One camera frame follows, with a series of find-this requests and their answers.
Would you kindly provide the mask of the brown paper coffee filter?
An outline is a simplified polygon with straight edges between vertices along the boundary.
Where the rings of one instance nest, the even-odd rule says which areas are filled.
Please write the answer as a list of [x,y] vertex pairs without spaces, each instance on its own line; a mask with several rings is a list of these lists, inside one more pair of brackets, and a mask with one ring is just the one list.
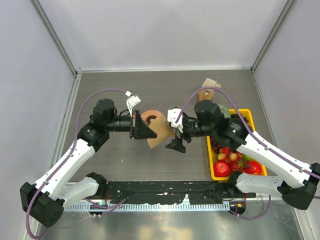
[[167,124],[166,118],[162,115],[150,120],[149,128],[156,133],[156,138],[148,138],[147,143],[151,149],[155,148],[167,138],[173,138],[175,133]]

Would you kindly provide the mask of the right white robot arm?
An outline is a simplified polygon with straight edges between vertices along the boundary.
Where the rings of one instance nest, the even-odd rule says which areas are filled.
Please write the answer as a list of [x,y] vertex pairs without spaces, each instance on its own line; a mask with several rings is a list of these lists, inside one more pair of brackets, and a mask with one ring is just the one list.
[[168,110],[167,121],[175,129],[175,138],[166,145],[167,149],[185,153],[183,141],[190,143],[192,138],[212,137],[222,147],[249,156],[275,173],[274,176],[233,173],[226,183],[230,196],[261,193],[282,198],[296,209],[308,209],[320,181],[319,163],[305,163],[288,155],[266,141],[243,119],[226,118],[219,106],[210,100],[199,101],[194,111],[196,117],[192,118],[182,109]]

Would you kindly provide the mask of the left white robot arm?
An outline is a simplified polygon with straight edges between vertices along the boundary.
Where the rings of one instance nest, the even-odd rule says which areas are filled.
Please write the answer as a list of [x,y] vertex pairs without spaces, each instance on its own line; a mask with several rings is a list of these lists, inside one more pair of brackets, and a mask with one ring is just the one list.
[[46,228],[56,224],[71,202],[62,190],[76,171],[110,138],[110,132],[128,132],[130,139],[154,139],[157,134],[143,121],[135,106],[137,95],[126,100],[127,115],[118,112],[111,99],[100,99],[93,108],[89,122],[76,129],[76,138],[60,160],[35,183],[20,187],[22,209]]

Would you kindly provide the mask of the round wooden dripper stand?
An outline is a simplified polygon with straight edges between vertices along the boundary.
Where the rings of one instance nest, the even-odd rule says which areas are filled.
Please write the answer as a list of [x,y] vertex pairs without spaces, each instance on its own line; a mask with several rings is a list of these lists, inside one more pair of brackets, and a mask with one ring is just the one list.
[[158,110],[150,109],[142,113],[142,117],[145,120],[145,122],[149,125],[151,123],[151,120],[155,119],[162,119],[164,117],[164,114]]

